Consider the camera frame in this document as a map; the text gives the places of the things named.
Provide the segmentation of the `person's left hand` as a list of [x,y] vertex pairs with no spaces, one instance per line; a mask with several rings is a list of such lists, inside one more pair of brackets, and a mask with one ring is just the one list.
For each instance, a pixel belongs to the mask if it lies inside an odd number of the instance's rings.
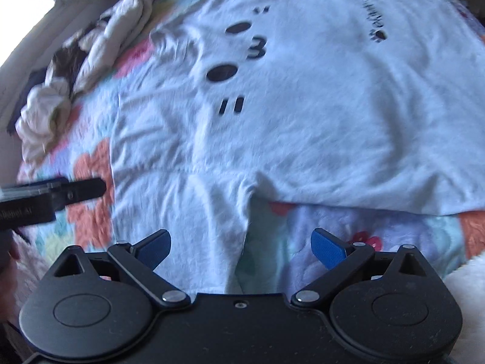
[[18,263],[21,253],[15,239],[7,251],[7,265],[1,272],[1,323],[18,327],[16,290],[18,287]]

